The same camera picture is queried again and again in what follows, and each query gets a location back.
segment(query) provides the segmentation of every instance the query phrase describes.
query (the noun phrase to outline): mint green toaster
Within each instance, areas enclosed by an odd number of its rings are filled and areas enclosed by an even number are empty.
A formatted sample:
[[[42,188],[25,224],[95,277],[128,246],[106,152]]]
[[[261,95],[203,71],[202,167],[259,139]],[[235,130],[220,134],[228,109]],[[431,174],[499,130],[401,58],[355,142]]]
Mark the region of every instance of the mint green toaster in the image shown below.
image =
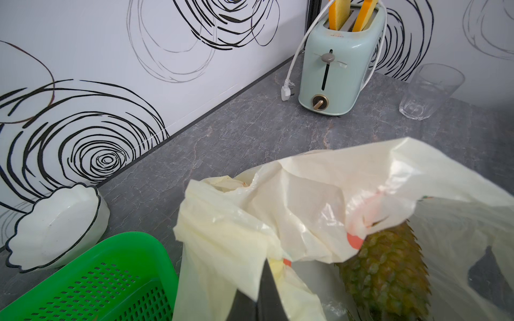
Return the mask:
[[[321,19],[305,45],[298,100],[320,114],[339,116],[352,109],[382,35],[387,14],[384,7],[375,8],[360,32],[351,32],[360,6],[352,5],[351,10],[339,31],[329,30],[328,18]]]

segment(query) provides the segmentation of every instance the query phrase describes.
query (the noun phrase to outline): countertop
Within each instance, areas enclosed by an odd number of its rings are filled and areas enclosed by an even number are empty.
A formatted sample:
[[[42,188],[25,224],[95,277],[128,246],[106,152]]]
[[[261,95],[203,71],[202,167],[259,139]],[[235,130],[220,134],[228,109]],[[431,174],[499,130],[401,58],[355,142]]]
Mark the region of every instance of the countertop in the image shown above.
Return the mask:
[[[301,61],[291,80],[300,84]],[[172,228],[190,179],[235,176],[245,169],[312,149],[389,139],[422,140],[514,193],[514,117],[450,99],[415,121],[399,111],[406,83],[375,73],[354,108],[328,117],[280,99],[289,63],[100,186],[111,210],[103,238],[127,231],[156,237],[179,270],[182,244]],[[8,252],[0,253],[4,262]],[[0,309],[56,269],[20,274],[0,265]]]

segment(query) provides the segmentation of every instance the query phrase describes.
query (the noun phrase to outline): toaster knob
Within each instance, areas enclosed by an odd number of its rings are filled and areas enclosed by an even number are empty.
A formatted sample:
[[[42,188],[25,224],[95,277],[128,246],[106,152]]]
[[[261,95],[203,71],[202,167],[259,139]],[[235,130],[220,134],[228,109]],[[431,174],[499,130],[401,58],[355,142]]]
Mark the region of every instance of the toaster knob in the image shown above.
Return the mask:
[[[328,98],[324,95],[315,95],[313,97],[313,109],[324,110],[328,107]]]
[[[326,63],[331,63],[336,59],[336,56],[334,56],[332,53],[325,53],[321,55],[321,60],[323,60]]]

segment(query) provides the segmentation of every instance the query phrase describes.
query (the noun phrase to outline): green plastic basket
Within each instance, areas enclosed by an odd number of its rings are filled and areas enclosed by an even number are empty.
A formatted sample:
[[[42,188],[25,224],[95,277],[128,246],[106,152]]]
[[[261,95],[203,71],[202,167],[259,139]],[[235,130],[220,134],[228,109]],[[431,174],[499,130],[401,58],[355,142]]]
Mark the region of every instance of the green plastic basket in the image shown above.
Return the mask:
[[[178,277],[149,234],[110,237],[11,305],[1,321],[171,321]]]

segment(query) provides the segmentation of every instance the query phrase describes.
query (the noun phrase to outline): clear plastic cup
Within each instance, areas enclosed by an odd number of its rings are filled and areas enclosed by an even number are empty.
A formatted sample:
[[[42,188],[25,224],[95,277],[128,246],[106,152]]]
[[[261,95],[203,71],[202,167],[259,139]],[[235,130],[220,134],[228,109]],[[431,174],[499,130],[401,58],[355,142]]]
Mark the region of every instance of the clear plastic cup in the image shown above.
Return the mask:
[[[426,64],[418,68],[400,103],[407,118],[429,118],[464,83],[464,75],[455,68]]]

